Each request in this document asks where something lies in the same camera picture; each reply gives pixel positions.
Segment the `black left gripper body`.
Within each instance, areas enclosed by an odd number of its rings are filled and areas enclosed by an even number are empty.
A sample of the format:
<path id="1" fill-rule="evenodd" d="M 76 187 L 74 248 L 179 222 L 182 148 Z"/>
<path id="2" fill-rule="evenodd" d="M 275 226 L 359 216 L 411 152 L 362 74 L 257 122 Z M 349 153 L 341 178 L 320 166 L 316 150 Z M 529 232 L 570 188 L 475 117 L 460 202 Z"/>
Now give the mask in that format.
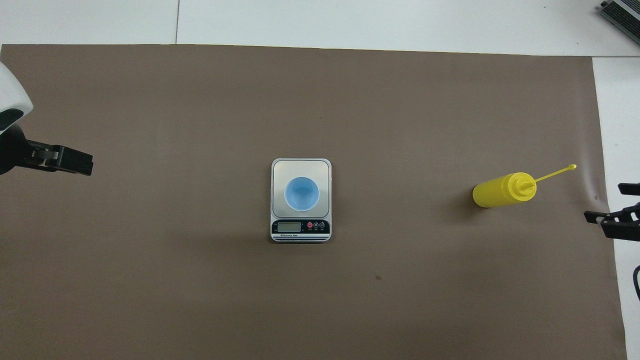
<path id="1" fill-rule="evenodd" d="M 50 150 L 51 145 L 27 139 L 20 125 L 14 123 L 0 137 L 0 174 L 15 167 L 52 173 L 53 169 L 45 165 L 46 158 L 39 155 Z"/>

